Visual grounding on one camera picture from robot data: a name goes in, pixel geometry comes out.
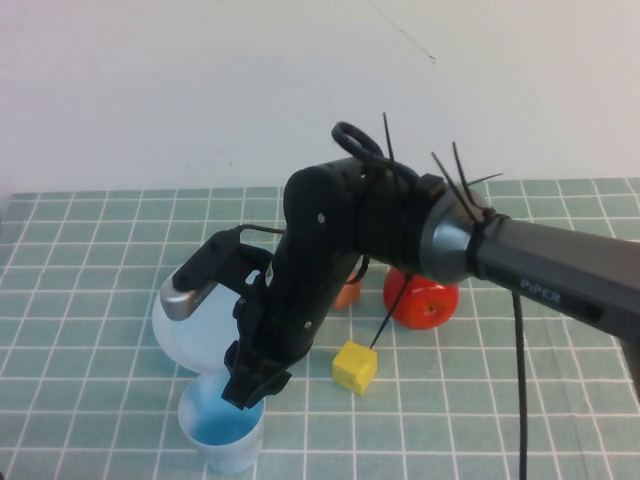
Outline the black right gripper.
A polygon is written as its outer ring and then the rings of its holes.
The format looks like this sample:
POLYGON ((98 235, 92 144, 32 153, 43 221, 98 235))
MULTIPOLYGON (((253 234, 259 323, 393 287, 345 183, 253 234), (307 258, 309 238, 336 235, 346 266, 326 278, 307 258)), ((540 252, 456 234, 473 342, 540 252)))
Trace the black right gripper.
POLYGON ((320 249, 278 248, 262 304, 239 322, 240 339, 224 356, 230 375, 222 398, 242 410, 279 394, 291 378, 286 370, 301 360, 360 254, 320 249))

